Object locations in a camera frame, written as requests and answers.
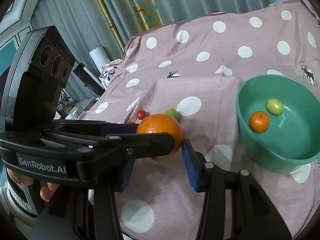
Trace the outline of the striped sleeve left forearm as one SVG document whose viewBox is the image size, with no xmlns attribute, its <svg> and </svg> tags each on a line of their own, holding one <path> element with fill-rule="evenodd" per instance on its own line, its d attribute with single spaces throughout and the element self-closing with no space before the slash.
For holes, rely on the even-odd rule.
<svg viewBox="0 0 320 240">
<path fill-rule="evenodd" d="M 35 219 L 39 215 L 32 211 L 23 190 L 4 173 L 4 185 L 1 185 L 1 203 L 6 211 L 21 220 Z"/>
</svg>

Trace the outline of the person left hand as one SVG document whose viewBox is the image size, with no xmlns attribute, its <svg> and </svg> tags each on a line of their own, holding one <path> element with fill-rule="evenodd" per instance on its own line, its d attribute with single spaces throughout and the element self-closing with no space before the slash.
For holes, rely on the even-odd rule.
<svg viewBox="0 0 320 240">
<path fill-rule="evenodd" d="M 34 183 L 33 178 L 24 176 L 15 171 L 7 168 L 9 177 L 22 189 L 22 185 L 32 186 Z M 59 184 L 47 182 L 45 186 L 41 188 L 40 196 L 43 200 L 49 201 L 54 192 L 58 189 Z"/>
</svg>

